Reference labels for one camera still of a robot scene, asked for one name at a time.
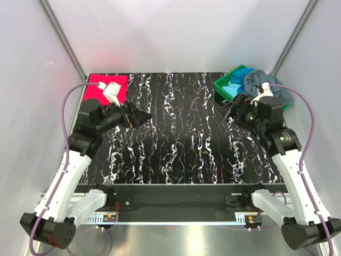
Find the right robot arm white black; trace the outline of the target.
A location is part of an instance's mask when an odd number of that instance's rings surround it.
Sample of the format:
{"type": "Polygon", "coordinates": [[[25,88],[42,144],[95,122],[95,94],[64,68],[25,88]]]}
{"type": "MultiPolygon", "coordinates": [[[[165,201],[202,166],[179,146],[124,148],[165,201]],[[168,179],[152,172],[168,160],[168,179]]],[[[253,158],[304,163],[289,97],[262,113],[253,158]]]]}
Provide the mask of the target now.
{"type": "Polygon", "coordinates": [[[253,185],[242,198],[243,208],[265,212],[281,228],[287,245],[297,250],[330,241],[340,233],[340,219],[332,218],[321,202],[302,160],[297,134],[284,125],[279,98],[256,101],[239,93],[219,110],[226,121],[255,132],[262,147],[280,171],[293,207],[276,199],[264,185],[253,185]]]}

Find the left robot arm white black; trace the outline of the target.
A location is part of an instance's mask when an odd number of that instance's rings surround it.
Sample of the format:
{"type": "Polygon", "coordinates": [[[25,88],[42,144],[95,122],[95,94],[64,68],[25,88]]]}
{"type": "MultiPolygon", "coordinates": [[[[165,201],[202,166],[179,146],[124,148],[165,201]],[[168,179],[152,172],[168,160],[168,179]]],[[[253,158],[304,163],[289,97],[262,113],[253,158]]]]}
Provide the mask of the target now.
{"type": "Polygon", "coordinates": [[[138,129],[150,113],[131,102],[104,107],[97,99],[81,103],[75,127],[68,137],[66,151],[53,182],[33,213],[24,213],[20,225],[31,241],[66,249],[76,229],[98,209],[110,211],[115,205],[114,189],[97,184],[71,205],[78,182],[103,143],[102,135],[118,126],[138,129]]]}

